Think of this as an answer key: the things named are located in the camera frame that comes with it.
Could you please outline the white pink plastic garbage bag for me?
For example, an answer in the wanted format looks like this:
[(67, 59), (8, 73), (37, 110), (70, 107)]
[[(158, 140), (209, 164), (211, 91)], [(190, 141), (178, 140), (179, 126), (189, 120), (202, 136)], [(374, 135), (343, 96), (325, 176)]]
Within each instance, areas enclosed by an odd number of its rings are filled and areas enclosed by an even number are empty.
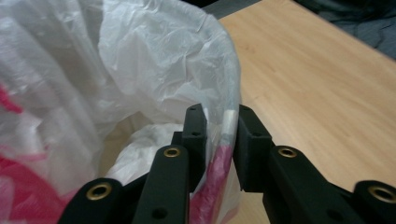
[(130, 183), (201, 105), (204, 173), (191, 224), (225, 224), (240, 66), (218, 20), (182, 0), (0, 0), (0, 224), (56, 224), (99, 175)]

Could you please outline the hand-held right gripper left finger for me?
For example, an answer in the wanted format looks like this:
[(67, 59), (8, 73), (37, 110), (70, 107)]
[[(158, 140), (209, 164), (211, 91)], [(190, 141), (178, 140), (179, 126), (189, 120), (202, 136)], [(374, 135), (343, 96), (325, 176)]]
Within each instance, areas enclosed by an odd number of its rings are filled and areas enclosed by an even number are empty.
[(192, 105), (186, 110), (183, 129), (174, 132), (172, 138), (173, 145), (183, 146), (189, 151), (190, 192), (195, 191), (206, 168), (206, 124), (202, 105)]

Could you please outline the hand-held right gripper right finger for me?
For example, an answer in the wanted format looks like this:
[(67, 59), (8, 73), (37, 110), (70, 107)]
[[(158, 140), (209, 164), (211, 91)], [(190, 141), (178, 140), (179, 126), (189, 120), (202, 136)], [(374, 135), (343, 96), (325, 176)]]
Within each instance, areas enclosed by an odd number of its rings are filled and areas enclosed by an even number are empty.
[(241, 190), (264, 191), (266, 161), (274, 145), (272, 135), (256, 113), (240, 105), (233, 161)]

